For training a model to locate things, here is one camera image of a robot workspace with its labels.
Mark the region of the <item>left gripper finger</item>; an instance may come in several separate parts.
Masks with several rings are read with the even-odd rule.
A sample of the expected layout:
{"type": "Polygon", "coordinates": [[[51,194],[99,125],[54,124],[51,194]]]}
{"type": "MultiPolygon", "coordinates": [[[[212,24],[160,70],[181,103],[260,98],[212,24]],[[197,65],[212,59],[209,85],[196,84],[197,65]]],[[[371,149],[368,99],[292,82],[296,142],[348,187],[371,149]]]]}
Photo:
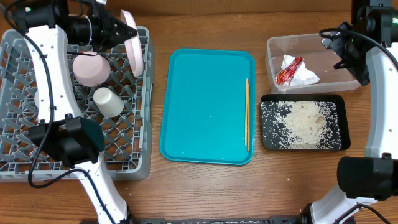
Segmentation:
{"type": "Polygon", "coordinates": [[[137,33],[131,33],[131,34],[111,34],[108,43],[107,43],[107,48],[111,49],[119,44],[125,43],[127,40],[131,40],[132,38],[137,37],[137,33]]]}
{"type": "Polygon", "coordinates": [[[111,34],[137,34],[137,30],[115,17],[110,18],[111,21],[111,34]]]}

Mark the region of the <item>large white plate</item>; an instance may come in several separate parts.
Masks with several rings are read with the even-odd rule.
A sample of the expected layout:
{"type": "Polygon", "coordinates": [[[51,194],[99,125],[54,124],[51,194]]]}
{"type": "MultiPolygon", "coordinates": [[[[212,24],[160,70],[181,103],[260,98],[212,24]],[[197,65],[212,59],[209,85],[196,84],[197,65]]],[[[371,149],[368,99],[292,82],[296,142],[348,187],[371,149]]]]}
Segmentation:
{"type": "Polygon", "coordinates": [[[134,37],[124,42],[127,58],[129,60],[130,68],[133,75],[137,78],[142,75],[144,71],[144,61],[142,58],[142,48],[137,31],[137,26],[132,14],[129,11],[121,10],[121,21],[132,27],[136,34],[134,37]]]}

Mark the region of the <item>small pink bowl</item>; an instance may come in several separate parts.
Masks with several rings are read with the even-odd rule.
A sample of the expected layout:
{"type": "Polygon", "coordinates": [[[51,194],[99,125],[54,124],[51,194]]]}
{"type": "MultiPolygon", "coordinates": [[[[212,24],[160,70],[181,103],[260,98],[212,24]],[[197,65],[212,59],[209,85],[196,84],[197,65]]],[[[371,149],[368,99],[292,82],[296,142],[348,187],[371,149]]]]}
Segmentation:
{"type": "Polygon", "coordinates": [[[96,52],[88,51],[78,55],[72,64],[76,80],[83,86],[93,87],[104,83],[111,72],[109,62],[96,52]]]}

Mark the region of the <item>white tissue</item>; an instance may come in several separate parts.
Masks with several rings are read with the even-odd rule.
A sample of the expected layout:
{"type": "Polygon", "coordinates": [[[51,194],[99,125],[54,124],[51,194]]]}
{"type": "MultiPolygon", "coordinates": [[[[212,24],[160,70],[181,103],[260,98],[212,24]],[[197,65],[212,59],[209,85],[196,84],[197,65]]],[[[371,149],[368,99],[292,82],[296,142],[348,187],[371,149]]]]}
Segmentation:
{"type": "MultiPolygon", "coordinates": [[[[284,55],[281,69],[287,68],[294,61],[294,59],[295,57],[291,55],[284,55]]],[[[301,66],[299,66],[298,70],[295,72],[295,75],[289,85],[290,86],[312,85],[318,83],[319,81],[320,81],[319,77],[316,76],[313,71],[307,69],[305,61],[303,61],[301,66]]]]}

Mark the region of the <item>white paper cup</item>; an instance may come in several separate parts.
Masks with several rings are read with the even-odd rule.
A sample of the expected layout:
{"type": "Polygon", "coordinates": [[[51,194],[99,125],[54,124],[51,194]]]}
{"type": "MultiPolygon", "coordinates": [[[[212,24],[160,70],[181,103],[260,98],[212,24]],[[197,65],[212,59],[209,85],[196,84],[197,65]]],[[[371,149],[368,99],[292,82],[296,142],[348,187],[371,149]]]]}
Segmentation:
{"type": "Polygon", "coordinates": [[[106,117],[118,116],[124,108],[122,99],[106,87],[97,89],[93,94],[93,100],[101,114],[106,117]]]}

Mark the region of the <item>red snack wrapper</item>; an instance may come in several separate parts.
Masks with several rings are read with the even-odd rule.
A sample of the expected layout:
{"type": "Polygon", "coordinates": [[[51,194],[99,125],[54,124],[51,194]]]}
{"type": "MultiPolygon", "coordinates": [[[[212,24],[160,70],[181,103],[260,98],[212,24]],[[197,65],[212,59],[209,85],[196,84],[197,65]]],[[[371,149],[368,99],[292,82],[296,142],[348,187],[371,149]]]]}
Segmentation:
{"type": "Polygon", "coordinates": [[[304,59],[302,57],[285,58],[282,62],[285,67],[275,77],[276,84],[289,86],[303,62],[304,59]]]}

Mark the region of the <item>grey metal saucer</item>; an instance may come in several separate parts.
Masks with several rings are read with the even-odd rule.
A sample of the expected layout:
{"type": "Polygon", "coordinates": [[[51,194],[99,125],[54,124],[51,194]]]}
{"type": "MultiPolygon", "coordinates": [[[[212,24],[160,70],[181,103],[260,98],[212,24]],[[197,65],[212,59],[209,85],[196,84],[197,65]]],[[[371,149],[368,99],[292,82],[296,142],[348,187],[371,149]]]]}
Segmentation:
{"type": "Polygon", "coordinates": [[[35,95],[34,95],[34,103],[35,103],[35,106],[36,106],[37,108],[40,107],[40,96],[39,96],[39,92],[38,92],[38,91],[35,92],[35,95]]]}

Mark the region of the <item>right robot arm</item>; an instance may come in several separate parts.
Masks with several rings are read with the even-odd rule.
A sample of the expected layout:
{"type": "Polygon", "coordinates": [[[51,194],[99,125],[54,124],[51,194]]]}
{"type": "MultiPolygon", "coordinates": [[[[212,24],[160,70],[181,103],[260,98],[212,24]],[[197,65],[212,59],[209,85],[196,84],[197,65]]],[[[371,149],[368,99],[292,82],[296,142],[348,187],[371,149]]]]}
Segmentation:
{"type": "Polygon", "coordinates": [[[362,85],[371,86],[371,119],[364,157],[342,157],[338,183],[308,204],[296,223],[351,223],[354,214],[397,195],[397,9],[392,1],[352,0],[351,22],[320,31],[362,85]]]}

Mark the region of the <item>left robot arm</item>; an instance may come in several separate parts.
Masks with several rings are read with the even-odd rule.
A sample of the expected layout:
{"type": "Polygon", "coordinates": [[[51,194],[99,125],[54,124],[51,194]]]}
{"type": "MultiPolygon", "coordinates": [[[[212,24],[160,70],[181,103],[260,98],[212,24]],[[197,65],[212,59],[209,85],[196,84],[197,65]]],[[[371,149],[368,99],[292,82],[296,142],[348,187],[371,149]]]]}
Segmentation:
{"type": "Polygon", "coordinates": [[[23,36],[34,64],[39,91],[39,122],[30,140],[75,175],[89,196],[99,223],[135,223],[116,190],[104,161],[101,126],[86,119],[72,88],[68,44],[90,45],[101,54],[137,35],[137,30],[106,10],[105,1],[82,1],[88,11],[69,12],[66,1],[14,1],[5,20],[23,36]]]}

